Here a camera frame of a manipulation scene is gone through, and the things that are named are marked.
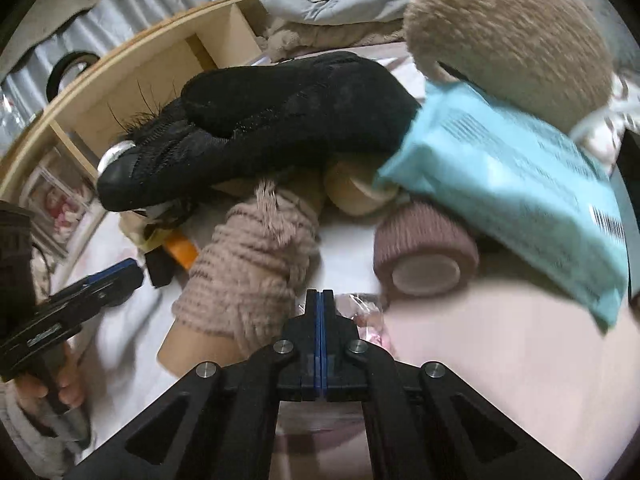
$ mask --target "light blue package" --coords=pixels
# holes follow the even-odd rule
[[[468,83],[427,82],[426,93],[378,181],[455,211],[614,325],[628,265],[600,163],[550,124]]]

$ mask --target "orange object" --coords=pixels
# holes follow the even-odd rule
[[[176,262],[181,264],[185,270],[191,269],[194,261],[198,257],[198,250],[191,240],[180,232],[174,230],[164,241],[165,250],[171,254]]]

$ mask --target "gray curtain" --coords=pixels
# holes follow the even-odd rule
[[[101,0],[28,51],[0,89],[29,121],[47,105],[47,79],[65,54],[86,50],[103,56],[136,33],[208,0]]]

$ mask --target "metal screw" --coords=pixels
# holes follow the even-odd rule
[[[216,373],[216,371],[218,371],[218,367],[211,361],[204,361],[196,367],[196,373],[198,377],[202,377],[203,379],[211,377]]]
[[[288,354],[293,350],[293,343],[287,339],[281,339],[273,344],[273,349],[277,354]]]
[[[362,339],[352,339],[349,342],[349,350],[354,354],[364,354],[368,347],[367,342]]]
[[[437,361],[429,361],[422,367],[422,369],[424,370],[424,373],[433,379],[439,379],[447,373],[447,367]]]

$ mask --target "barcode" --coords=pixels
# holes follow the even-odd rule
[[[622,227],[622,223],[620,222],[620,220],[613,218],[613,216],[609,216],[606,213],[603,213],[599,209],[594,208],[592,205],[589,206],[589,211],[591,213],[591,219],[593,219],[593,223],[596,224],[601,230],[606,232],[609,236],[616,238],[617,240],[625,240],[625,230]]]

